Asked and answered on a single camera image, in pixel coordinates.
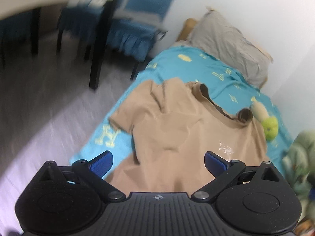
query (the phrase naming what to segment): circular black disc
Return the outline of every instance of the circular black disc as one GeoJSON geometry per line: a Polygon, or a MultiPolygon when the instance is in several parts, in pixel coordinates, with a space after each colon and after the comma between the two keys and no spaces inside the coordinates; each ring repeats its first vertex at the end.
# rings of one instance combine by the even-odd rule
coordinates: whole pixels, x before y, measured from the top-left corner
{"type": "Polygon", "coordinates": [[[76,232],[100,213],[101,201],[79,184],[41,181],[18,199],[15,213],[24,230],[36,234],[76,232]]]}
{"type": "Polygon", "coordinates": [[[268,180],[224,190],[216,200],[219,215],[233,227],[254,234],[292,230],[300,218],[300,203],[293,191],[268,180]]]}

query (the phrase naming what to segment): yellow-green plush toy head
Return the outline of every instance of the yellow-green plush toy head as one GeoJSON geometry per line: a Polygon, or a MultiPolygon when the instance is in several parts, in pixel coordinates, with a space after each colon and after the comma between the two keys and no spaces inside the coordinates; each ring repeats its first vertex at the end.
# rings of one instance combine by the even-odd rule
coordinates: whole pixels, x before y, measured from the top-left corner
{"type": "Polygon", "coordinates": [[[272,141],[276,138],[278,134],[278,119],[275,116],[271,116],[267,119],[264,119],[261,122],[261,125],[264,128],[265,136],[268,141],[272,141]]]}

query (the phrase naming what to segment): shirt sleeve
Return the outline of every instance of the shirt sleeve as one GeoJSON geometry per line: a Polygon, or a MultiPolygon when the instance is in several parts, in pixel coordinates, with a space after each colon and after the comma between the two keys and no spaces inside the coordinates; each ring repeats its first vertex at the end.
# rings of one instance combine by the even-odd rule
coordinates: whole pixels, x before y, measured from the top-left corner
{"type": "Polygon", "coordinates": [[[132,134],[134,126],[145,116],[157,116],[160,105],[151,95],[152,88],[156,85],[151,80],[139,84],[110,116],[111,126],[132,134]]]}

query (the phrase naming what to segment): metal screw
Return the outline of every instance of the metal screw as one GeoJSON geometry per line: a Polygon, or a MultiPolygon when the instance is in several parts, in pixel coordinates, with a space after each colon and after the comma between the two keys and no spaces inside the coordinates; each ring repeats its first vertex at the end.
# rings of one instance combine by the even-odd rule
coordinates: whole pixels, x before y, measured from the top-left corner
{"type": "Polygon", "coordinates": [[[194,193],[195,198],[197,199],[206,199],[209,197],[209,193],[207,192],[203,192],[203,191],[199,191],[199,192],[195,192],[194,193]]]}
{"type": "Polygon", "coordinates": [[[113,200],[121,199],[122,197],[123,197],[122,192],[112,191],[108,194],[108,198],[113,200]]]}

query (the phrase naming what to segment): ribbed black surface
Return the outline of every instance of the ribbed black surface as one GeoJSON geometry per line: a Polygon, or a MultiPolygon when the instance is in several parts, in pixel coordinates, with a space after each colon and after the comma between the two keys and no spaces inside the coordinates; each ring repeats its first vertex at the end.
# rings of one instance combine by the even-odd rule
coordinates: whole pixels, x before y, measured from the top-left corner
{"type": "Polygon", "coordinates": [[[133,193],[128,201],[109,204],[96,223],[73,234],[73,236],[92,235],[241,236],[246,234],[226,225],[211,205],[193,202],[186,193],[133,193]]]}

